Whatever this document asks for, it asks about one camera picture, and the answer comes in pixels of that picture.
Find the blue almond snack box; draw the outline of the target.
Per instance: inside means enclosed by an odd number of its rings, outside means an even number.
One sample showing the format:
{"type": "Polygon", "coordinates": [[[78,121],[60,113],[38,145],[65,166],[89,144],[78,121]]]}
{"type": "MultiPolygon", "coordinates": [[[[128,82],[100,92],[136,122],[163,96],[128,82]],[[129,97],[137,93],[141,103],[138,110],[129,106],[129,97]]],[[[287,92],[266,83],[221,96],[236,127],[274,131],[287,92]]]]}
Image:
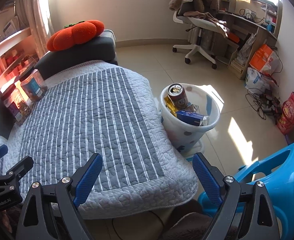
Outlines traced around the blue almond snack box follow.
{"type": "Polygon", "coordinates": [[[209,116],[202,115],[197,112],[190,112],[190,111],[177,111],[177,118],[185,122],[186,124],[193,125],[193,126],[207,126],[209,123],[209,116]]]}

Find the yellow snack wrapper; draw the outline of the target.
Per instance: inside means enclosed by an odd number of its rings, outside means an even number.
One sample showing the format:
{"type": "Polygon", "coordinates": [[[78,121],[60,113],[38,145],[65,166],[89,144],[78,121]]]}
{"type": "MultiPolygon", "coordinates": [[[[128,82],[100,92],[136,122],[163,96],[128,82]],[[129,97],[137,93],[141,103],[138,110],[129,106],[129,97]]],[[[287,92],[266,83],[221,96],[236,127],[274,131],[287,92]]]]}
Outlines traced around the yellow snack wrapper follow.
{"type": "Polygon", "coordinates": [[[167,107],[167,109],[169,110],[169,112],[174,116],[177,117],[176,112],[178,111],[178,109],[175,107],[175,105],[172,103],[171,99],[166,96],[164,98],[165,101],[165,106],[167,107]]]}

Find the red drink can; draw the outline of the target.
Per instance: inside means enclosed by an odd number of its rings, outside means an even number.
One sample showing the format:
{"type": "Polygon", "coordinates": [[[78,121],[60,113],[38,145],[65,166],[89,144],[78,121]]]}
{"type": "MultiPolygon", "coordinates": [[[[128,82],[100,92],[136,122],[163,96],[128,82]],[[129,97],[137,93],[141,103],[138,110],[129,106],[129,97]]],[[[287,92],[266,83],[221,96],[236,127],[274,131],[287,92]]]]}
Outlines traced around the red drink can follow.
{"type": "Polygon", "coordinates": [[[188,105],[188,98],[184,87],[180,83],[173,83],[168,87],[168,97],[178,110],[183,110],[188,105]]]}

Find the white plastic trash bucket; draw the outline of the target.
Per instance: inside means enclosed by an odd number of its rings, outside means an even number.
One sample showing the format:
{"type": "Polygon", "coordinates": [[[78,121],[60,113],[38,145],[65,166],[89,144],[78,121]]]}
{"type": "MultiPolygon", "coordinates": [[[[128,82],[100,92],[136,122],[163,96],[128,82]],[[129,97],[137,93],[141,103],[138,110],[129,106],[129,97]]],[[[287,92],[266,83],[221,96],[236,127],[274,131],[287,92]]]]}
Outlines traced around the white plastic trash bucket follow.
{"type": "Polygon", "coordinates": [[[173,83],[162,90],[159,106],[170,142],[184,154],[218,124],[224,101],[211,85],[173,83]]]}

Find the blue plastic stool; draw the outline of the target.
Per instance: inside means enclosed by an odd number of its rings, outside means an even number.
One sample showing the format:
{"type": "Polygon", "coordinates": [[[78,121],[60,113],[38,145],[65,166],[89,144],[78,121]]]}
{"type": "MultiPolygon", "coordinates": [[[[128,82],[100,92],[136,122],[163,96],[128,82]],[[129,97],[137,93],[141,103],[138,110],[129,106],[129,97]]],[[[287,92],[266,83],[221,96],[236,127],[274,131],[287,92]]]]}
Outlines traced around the blue plastic stool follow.
{"type": "MultiPolygon", "coordinates": [[[[263,160],[243,167],[232,177],[239,183],[251,185],[262,181],[275,211],[280,239],[294,239],[294,143],[263,160]]],[[[205,191],[198,201],[203,212],[214,218],[218,206],[208,199],[205,191]]],[[[238,204],[236,213],[242,215],[244,205],[238,204]]]]}

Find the purple label nut jar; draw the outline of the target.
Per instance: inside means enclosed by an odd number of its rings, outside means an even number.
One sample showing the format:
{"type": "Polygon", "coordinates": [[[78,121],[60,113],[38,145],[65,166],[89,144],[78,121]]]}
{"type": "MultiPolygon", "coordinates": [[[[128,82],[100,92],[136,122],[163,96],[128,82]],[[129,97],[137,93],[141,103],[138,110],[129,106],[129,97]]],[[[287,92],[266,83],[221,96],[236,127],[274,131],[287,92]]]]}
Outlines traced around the purple label nut jar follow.
{"type": "Polygon", "coordinates": [[[9,85],[9,87],[3,92],[1,100],[19,126],[22,125],[31,114],[31,108],[28,106],[15,84],[9,85]]]}

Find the teal label snack jar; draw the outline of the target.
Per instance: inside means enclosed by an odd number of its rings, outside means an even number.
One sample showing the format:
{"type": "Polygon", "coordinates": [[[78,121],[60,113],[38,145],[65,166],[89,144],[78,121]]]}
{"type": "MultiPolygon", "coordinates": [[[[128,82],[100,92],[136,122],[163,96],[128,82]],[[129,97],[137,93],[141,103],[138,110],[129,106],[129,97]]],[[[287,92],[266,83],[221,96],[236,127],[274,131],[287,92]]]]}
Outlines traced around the teal label snack jar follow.
{"type": "Polygon", "coordinates": [[[43,77],[34,66],[28,67],[19,76],[20,86],[32,102],[41,100],[48,90],[43,77]]]}

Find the pink lit shelf unit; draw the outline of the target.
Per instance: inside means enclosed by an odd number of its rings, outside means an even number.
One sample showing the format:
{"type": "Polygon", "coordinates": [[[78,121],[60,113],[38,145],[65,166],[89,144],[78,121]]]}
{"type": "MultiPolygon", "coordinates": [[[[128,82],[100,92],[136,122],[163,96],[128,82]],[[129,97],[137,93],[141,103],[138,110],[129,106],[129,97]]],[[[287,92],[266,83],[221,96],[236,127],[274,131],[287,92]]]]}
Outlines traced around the pink lit shelf unit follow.
{"type": "Polygon", "coordinates": [[[20,30],[0,42],[0,90],[4,91],[23,70],[38,60],[30,28],[20,30]]]}

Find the grey striped quilted cover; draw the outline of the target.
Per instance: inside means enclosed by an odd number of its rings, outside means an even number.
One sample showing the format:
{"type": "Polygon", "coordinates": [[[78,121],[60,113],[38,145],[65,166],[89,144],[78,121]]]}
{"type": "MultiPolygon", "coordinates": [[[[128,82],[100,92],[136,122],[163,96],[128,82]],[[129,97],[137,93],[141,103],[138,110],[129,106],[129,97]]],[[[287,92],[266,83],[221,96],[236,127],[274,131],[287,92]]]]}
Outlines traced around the grey striped quilted cover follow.
{"type": "Polygon", "coordinates": [[[7,140],[0,175],[29,155],[33,168],[20,181],[23,197],[34,181],[57,183],[92,154],[103,167],[86,202],[84,219],[109,219],[175,207],[197,192],[192,166],[167,137],[148,80],[129,69],[90,61],[47,79],[7,140]]]}

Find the red gift bag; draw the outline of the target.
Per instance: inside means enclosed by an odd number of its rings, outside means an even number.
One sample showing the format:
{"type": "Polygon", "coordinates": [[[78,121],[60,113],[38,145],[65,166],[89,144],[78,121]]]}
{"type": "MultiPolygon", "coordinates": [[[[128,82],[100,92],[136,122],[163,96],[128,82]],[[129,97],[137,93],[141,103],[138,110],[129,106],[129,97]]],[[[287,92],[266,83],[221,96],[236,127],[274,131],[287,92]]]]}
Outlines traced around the red gift bag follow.
{"type": "Polygon", "coordinates": [[[277,127],[283,135],[287,135],[294,129],[294,92],[281,107],[281,116],[277,120],[277,127]]]}

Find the white blue plastic bag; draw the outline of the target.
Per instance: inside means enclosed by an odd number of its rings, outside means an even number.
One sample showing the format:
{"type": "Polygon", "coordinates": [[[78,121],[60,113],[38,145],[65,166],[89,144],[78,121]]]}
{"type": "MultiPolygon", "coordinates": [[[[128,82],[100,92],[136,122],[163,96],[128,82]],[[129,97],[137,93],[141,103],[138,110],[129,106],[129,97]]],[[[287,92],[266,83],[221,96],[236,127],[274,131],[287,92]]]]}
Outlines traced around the white blue plastic bag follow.
{"type": "Polygon", "coordinates": [[[263,94],[270,89],[269,79],[254,68],[248,67],[245,77],[245,88],[251,94],[263,94]]]}

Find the red tomato plush cushion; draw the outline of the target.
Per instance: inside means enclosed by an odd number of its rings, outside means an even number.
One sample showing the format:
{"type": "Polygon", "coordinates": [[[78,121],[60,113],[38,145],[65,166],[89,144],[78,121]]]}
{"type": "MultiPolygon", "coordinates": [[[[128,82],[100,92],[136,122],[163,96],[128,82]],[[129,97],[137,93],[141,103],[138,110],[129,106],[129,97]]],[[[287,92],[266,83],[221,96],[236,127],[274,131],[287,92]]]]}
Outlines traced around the red tomato plush cushion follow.
{"type": "Polygon", "coordinates": [[[66,25],[48,40],[48,51],[63,51],[84,44],[103,33],[105,26],[99,20],[80,21],[66,25]]]}

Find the dark grey sofa cushion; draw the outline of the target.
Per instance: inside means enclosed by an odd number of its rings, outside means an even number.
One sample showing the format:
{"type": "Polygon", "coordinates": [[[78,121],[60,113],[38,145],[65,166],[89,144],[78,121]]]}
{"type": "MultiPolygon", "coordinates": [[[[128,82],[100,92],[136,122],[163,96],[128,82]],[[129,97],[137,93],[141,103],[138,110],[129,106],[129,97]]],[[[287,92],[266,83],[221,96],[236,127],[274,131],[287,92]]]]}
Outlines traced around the dark grey sofa cushion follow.
{"type": "Polygon", "coordinates": [[[35,65],[43,79],[47,79],[63,70],[78,64],[101,60],[118,64],[116,54],[116,37],[111,30],[104,30],[100,36],[67,50],[50,51],[35,65]]]}

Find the orange cardboard box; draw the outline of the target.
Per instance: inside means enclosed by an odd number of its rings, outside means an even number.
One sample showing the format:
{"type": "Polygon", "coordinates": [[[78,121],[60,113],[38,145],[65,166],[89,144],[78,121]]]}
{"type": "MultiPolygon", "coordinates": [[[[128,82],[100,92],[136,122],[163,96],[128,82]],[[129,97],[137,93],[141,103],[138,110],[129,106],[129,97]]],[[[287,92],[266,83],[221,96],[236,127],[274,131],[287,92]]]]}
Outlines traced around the orange cardboard box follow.
{"type": "Polygon", "coordinates": [[[263,44],[254,53],[249,64],[263,74],[272,75],[281,65],[281,62],[276,53],[268,45],[263,44]]]}

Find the white office chair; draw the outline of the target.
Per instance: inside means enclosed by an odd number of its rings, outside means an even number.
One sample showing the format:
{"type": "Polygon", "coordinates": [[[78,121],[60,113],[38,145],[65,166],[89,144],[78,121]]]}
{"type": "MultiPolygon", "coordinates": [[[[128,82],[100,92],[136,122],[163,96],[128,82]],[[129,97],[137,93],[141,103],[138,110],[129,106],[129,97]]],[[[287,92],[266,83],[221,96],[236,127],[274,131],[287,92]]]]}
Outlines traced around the white office chair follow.
{"type": "Polygon", "coordinates": [[[189,50],[184,56],[186,64],[190,64],[191,57],[199,53],[211,62],[213,69],[216,69],[215,55],[212,52],[215,34],[228,38],[230,30],[225,21],[216,19],[209,12],[192,11],[193,9],[193,0],[182,0],[180,8],[174,12],[174,22],[189,24],[190,27],[186,30],[189,33],[189,44],[176,44],[172,46],[172,51],[176,53],[179,49],[189,50]]]}

